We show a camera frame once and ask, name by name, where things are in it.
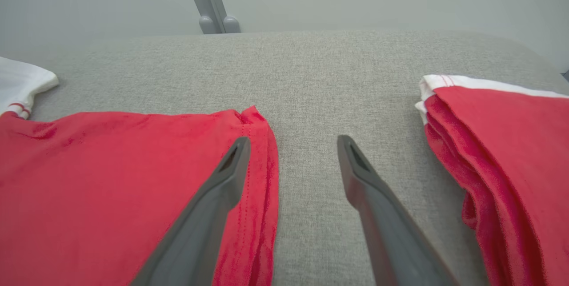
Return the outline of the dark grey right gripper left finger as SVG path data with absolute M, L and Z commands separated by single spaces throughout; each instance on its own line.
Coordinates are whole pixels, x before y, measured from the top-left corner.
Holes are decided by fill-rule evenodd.
M 240 137 L 169 228 L 132 286 L 210 286 L 228 213 L 239 203 L 251 152 Z

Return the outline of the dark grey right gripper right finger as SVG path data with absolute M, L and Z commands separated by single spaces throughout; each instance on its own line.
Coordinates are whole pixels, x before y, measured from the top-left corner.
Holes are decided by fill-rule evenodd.
M 378 286 L 457 286 L 458 282 L 354 139 L 340 135 L 345 195 L 358 211 Z

